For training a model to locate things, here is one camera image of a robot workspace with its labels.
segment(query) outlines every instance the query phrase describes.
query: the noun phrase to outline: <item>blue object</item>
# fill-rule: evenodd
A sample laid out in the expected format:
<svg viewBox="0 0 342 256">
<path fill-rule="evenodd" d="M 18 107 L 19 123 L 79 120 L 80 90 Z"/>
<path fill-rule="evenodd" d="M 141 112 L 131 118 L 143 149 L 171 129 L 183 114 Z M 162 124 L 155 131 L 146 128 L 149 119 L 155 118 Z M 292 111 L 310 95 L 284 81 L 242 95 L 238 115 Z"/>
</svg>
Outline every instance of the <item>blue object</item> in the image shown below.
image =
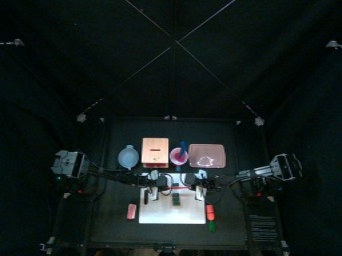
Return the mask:
<svg viewBox="0 0 342 256">
<path fill-rule="evenodd" d="M 181 152 L 178 154 L 178 159 L 183 156 L 186 151 L 187 151 L 187 143 L 185 141 L 182 141 L 181 142 Z"/>
</svg>

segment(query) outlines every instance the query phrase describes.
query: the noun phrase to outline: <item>small red object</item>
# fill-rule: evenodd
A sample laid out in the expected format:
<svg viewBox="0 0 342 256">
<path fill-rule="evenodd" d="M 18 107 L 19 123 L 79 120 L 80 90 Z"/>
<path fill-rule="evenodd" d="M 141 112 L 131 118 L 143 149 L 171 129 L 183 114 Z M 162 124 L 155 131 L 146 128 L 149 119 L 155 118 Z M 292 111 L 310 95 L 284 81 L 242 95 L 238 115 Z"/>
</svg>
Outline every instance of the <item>small red object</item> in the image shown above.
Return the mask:
<svg viewBox="0 0 342 256">
<path fill-rule="evenodd" d="M 129 204 L 129 211 L 127 211 L 127 219 L 134 220 L 135 219 L 135 211 L 137 211 L 137 205 Z"/>
<path fill-rule="evenodd" d="M 207 209 L 207 219 L 210 221 L 215 220 L 215 212 L 214 212 L 214 205 L 213 204 L 209 204 L 206 206 L 206 209 Z"/>
</svg>

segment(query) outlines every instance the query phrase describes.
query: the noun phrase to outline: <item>cup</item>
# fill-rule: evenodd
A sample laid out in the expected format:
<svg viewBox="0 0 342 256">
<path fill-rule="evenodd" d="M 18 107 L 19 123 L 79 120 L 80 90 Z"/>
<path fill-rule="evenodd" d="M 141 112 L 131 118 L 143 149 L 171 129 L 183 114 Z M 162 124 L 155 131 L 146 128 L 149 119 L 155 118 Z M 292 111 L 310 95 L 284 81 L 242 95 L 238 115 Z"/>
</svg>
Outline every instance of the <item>cup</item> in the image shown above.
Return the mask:
<svg viewBox="0 0 342 256">
<path fill-rule="evenodd" d="M 170 152 L 170 160 L 177 166 L 183 165 L 189 159 L 187 151 L 185 151 L 183 155 L 179 157 L 181 150 L 181 148 L 174 148 Z"/>
</svg>

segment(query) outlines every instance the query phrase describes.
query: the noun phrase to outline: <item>black wall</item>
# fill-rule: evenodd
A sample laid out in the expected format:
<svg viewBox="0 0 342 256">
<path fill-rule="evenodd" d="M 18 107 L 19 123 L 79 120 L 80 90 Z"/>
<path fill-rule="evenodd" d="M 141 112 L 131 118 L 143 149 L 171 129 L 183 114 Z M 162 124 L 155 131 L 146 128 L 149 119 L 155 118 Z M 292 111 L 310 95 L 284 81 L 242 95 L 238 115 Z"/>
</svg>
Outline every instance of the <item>black wall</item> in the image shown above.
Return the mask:
<svg viewBox="0 0 342 256">
<path fill-rule="evenodd" d="M 0 255 L 35 255 L 54 224 L 50 166 L 72 147 L 76 117 L 2 48 L 0 68 Z"/>
<path fill-rule="evenodd" d="M 286 184 L 285 233 L 296 255 L 340 255 L 342 51 L 328 51 L 267 125 L 271 154 L 297 153 L 304 178 Z"/>
</svg>

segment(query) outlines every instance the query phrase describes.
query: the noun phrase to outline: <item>orange box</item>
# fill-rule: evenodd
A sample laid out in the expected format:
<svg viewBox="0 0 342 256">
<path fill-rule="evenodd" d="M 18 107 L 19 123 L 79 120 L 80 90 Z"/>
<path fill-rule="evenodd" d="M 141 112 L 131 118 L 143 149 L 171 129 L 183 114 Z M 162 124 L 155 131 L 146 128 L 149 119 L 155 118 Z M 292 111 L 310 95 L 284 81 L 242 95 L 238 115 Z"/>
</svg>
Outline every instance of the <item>orange box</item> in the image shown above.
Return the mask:
<svg viewBox="0 0 342 256">
<path fill-rule="evenodd" d="M 167 138 L 143 138 L 142 163 L 145 168 L 169 168 Z"/>
</svg>

